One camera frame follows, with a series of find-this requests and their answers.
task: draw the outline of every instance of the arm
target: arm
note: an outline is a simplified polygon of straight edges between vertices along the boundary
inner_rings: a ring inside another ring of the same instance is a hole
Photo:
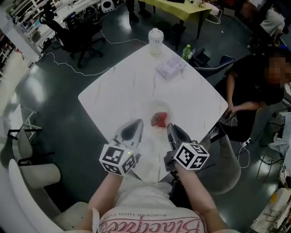
[[[204,218],[207,231],[212,233],[228,229],[226,223],[221,219],[212,197],[204,188],[197,175],[193,171],[185,170],[179,163],[176,163],[176,168],[192,209]]]
[[[261,107],[265,107],[265,106],[266,104],[264,101],[261,101],[261,102],[248,101],[243,104],[234,106],[234,112],[242,111],[242,110],[249,110],[249,111],[259,110]]]
[[[79,230],[92,231],[92,208],[98,210],[99,216],[101,218],[106,212],[114,207],[115,197],[117,196],[122,180],[122,176],[108,173],[102,184],[91,197],[88,203],[86,215],[78,227]]]
[[[232,95],[233,95],[233,91],[235,89],[235,78],[236,77],[237,77],[237,74],[234,71],[231,71],[227,75],[227,80],[226,80],[226,101],[228,103],[228,108],[227,108],[224,116],[226,116],[229,112],[233,113]]]

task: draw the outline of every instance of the wall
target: wall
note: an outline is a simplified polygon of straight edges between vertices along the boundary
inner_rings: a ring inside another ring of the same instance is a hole
[[[38,233],[26,218],[10,183],[8,169],[0,164],[0,226],[6,233]]]

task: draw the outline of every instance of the white bottle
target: white bottle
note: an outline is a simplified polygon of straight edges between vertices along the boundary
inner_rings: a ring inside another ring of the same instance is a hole
[[[199,7],[199,0],[193,0],[193,7],[198,8]]]

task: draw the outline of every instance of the hand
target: hand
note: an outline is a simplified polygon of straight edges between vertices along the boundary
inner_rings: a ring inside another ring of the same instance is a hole
[[[232,112],[233,112],[233,103],[232,102],[229,102],[228,103],[228,108],[226,109],[226,111],[224,112],[224,117],[227,116],[228,113],[231,113],[232,115]]]
[[[240,110],[240,106],[239,105],[234,106],[233,110],[232,110],[232,115],[236,114],[236,112],[239,111],[239,110]]]

